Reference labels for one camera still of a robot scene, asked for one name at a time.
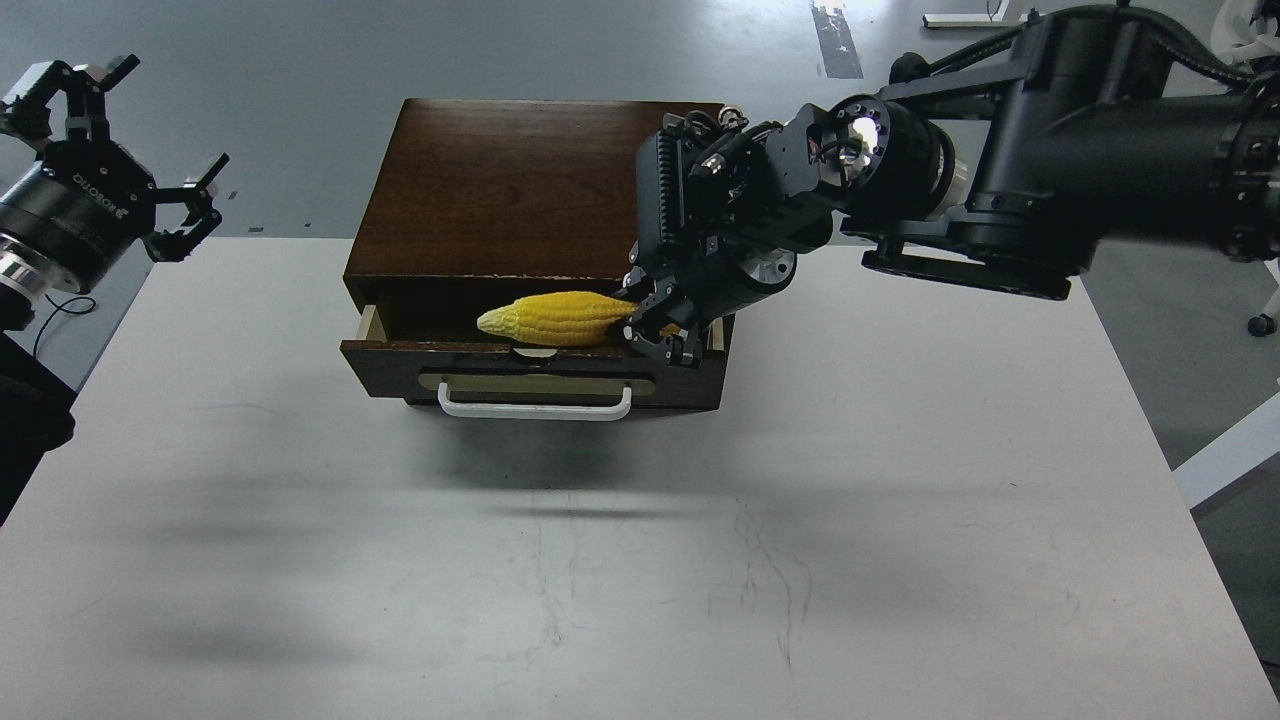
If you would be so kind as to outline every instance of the wooden drawer cabinet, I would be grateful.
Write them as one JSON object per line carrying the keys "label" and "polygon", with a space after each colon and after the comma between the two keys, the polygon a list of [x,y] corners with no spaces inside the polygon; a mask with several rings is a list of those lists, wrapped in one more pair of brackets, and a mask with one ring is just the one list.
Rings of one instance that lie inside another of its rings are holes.
{"label": "wooden drawer cabinet", "polygon": [[343,275],[361,322],[342,352],[369,395],[438,401],[719,406],[732,319],[698,370],[618,343],[521,347],[476,318],[517,297],[611,293],[635,241],[635,151],[692,102],[408,100]]}

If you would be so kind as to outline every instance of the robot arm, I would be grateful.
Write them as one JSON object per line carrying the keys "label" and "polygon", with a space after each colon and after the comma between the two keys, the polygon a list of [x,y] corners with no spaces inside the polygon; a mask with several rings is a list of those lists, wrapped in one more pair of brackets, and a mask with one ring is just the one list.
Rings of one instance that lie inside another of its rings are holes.
{"label": "robot arm", "polygon": [[[160,188],[111,141],[105,95],[138,59],[109,68],[61,60],[32,65],[0,97],[0,135],[36,151],[31,169],[0,193],[0,333],[20,331],[50,288],[87,293],[136,240],[156,261],[184,259],[221,222],[214,177],[227,155],[180,187]],[[49,104],[67,97],[67,137],[52,138]],[[156,231],[156,205],[183,204],[178,228]],[[67,442],[76,393],[0,334],[0,524],[40,459]]]}
{"label": "robot arm", "polygon": [[[24,328],[50,288],[86,293],[134,241],[156,261],[184,259],[221,222],[212,181],[219,156],[180,187],[159,188],[151,173],[111,141],[105,95],[138,65],[32,65],[0,100],[0,133],[36,150],[31,169],[0,195],[0,331]],[[50,141],[49,104],[67,97],[67,138]],[[156,205],[184,204],[187,218],[156,231]]]}
{"label": "robot arm", "polygon": [[[1175,61],[1231,91],[1161,97]],[[636,158],[622,295],[652,291],[623,327],[634,348],[696,366],[707,324],[783,290],[796,255],[831,240],[832,210],[876,245],[864,266],[1055,300],[1105,234],[1280,251],[1280,82],[1225,65],[1165,15],[1033,14],[933,64],[904,55],[890,79],[785,126],[668,118]],[[972,187],[934,119],[991,122]],[[672,323],[682,332],[663,333]]]}

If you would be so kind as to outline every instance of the yellow corn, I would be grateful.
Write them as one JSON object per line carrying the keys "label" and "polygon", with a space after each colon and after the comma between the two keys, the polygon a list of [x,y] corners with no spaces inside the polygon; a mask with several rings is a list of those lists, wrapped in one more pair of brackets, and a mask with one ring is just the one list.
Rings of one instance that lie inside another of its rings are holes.
{"label": "yellow corn", "polygon": [[635,309],[634,302],[595,292],[552,292],[489,310],[476,327],[520,342],[582,347],[604,342],[604,331]]}

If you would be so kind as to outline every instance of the drawer front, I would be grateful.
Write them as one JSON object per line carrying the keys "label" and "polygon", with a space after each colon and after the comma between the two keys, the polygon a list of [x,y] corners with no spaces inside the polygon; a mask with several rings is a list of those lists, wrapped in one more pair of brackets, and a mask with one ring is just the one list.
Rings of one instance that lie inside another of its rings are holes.
{"label": "drawer front", "polygon": [[[628,383],[635,407],[714,410],[724,387],[726,357],[712,352],[696,370],[667,368],[646,357],[598,357],[558,352],[529,365],[509,350],[448,343],[348,340],[342,354],[372,397],[436,404],[448,379],[465,402],[612,405]],[[611,388],[609,393],[604,388]]]}

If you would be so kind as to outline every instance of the cable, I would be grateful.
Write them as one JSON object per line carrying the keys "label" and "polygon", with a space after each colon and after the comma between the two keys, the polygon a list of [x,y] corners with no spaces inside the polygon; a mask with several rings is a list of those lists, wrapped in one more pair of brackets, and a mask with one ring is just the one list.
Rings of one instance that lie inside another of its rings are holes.
{"label": "cable", "polygon": [[823,145],[822,147],[819,147],[818,151],[813,154],[813,156],[814,158],[822,158],[827,152],[831,152],[832,150],[837,150],[840,147],[849,147],[854,152],[861,152],[863,151],[863,141],[858,140],[856,137],[845,137],[845,138],[841,138],[841,140],[833,140],[833,141],[828,142],[827,145]]}
{"label": "cable", "polygon": [[[1112,5],[1083,5],[1079,8],[1059,10],[1057,13],[1053,13],[1053,15],[1062,18],[1125,18],[1143,22],[1156,33],[1156,42],[1161,46],[1161,49],[1192,72],[1199,73],[1230,87],[1244,87],[1253,82],[1254,76],[1236,70],[1220,60],[1181,23],[1153,10],[1147,10],[1146,8]],[[997,53],[1009,50],[1012,47],[1014,40],[1025,27],[1027,26],[1012,27],[991,37],[979,40],[963,50],[957,50],[956,53],[942,58],[937,63],[931,64],[929,74],[936,76],[942,73],[954,73],[980,63]]]}
{"label": "cable", "polygon": [[[49,304],[54,306],[54,311],[50,313],[47,318],[45,318],[45,324],[40,325],[40,331],[36,332],[36,342],[31,343],[32,357],[40,357],[40,338],[41,336],[45,334],[45,329],[49,327],[49,323],[52,323],[54,318],[56,318],[59,313],[65,313],[72,316],[79,316],[79,315],[88,315],[93,310],[97,310],[97,300],[93,300],[87,295],[78,295],[76,297],[72,297],[70,300],[64,300],[63,302],[54,302],[54,299],[46,295],[45,300],[47,300]],[[76,302],[77,300],[88,300],[88,306],[81,310],[69,310],[68,305]]]}

